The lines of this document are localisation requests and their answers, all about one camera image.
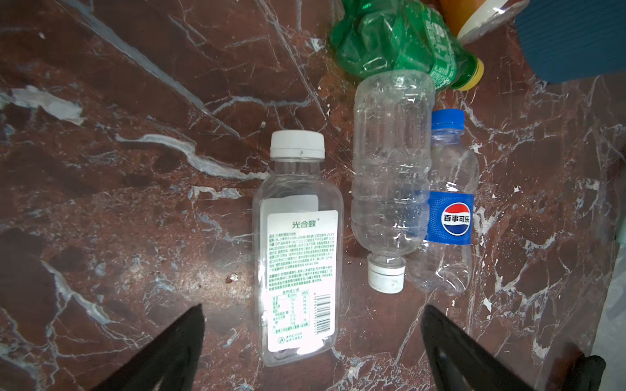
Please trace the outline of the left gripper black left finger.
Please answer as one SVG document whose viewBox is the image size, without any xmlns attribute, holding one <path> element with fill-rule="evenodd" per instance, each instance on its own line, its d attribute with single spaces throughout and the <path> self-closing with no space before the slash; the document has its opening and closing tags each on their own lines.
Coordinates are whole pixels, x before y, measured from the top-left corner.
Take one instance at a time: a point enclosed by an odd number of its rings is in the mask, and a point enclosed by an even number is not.
<svg viewBox="0 0 626 391">
<path fill-rule="evenodd" d="M 192 389 L 205 335 L 202 306 L 190 308 L 96 390 Z"/>
</svg>

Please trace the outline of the clear Pepsi bottle blue cap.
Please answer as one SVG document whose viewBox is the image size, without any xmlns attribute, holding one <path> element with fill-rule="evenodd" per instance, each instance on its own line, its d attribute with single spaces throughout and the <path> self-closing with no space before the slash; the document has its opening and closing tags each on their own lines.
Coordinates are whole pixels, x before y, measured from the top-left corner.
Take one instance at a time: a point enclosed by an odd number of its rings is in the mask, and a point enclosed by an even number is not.
<svg viewBox="0 0 626 391">
<path fill-rule="evenodd" d="M 407 281 L 424 293 L 458 296 L 470 284 L 474 259 L 474 196 L 479 184 L 476 154 L 461 143 L 465 113 L 432 113 L 430 216 L 425 240 L 407 260 Z"/>
</svg>

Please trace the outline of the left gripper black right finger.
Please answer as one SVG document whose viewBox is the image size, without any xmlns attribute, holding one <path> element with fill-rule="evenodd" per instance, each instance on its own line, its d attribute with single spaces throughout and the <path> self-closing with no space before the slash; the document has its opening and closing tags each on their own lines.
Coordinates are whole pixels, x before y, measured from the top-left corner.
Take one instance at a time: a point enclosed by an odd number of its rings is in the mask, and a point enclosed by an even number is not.
<svg viewBox="0 0 626 391">
<path fill-rule="evenodd" d="M 438 390 L 530 390 L 531 387 L 432 305 L 422 339 Z"/>
</svg>

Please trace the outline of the square bottle white green label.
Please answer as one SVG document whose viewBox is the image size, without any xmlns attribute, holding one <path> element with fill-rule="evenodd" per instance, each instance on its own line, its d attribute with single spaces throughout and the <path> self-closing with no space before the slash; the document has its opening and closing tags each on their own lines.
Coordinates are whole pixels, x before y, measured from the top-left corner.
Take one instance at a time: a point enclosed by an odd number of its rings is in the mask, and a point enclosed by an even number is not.
<svg viewBox="0 0 626 391">
<path fill-rule="evenodd" d="M 321 133 L 277 130 L 270 158 L 253 201 L 254 296 L 259 355 L 278 367 L 337 341 L 344 200 L 321 174 Z"/>
</svg>

